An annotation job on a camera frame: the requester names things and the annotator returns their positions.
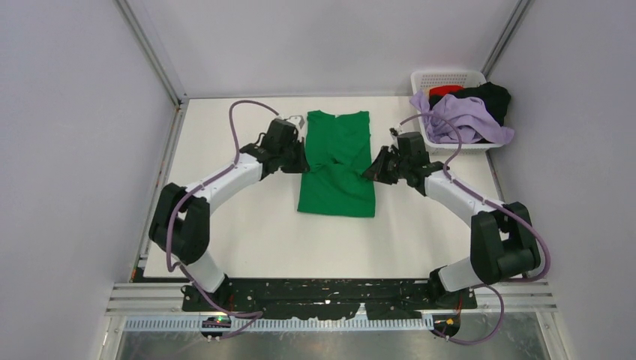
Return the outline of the green t shirt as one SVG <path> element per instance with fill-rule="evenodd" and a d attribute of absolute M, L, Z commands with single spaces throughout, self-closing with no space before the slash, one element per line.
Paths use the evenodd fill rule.
<path fill-rule="evenodd" d="M 310 171 L 301 176 L 298 212 L 375 216 L 374 183 L 362 176 L 372 163 L 370 120 L 368 111 L 307 114 L 305 154 Z"/>

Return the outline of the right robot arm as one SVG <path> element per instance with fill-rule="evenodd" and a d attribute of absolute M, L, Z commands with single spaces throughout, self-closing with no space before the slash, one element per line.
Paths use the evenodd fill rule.
<path fill-rule="evenodd" d="M 447 308 L 458 291 L 517 278 L 542 264 L 525 205 L 488 199 L 462 183 L 447 163 L 430 159 L 420 133 L 395 134 L 394 140 L 394 145 L 380 149 L 363 177 L 387 185 L 404 180 L 470 229 L 469 256 L 429 274 L 427 292 L 433 305 Z"/>

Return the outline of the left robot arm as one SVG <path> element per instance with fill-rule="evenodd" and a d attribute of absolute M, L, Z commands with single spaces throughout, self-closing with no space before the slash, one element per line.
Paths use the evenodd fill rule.
<path fill-rule="evenodd" d="M 148 237 L 166 254 L 170 268 L 182 267 L 202 290 L 201 300 L 213 311 L 230 300 L 230 281 L 212 256 L 212 214 L 248 186 L 276 173 L 306 173 L 300 115 L 273 119 L 256 142 L 243 145 L 225 167 L 186 187 L 165 185 L 151 220 Z"/>

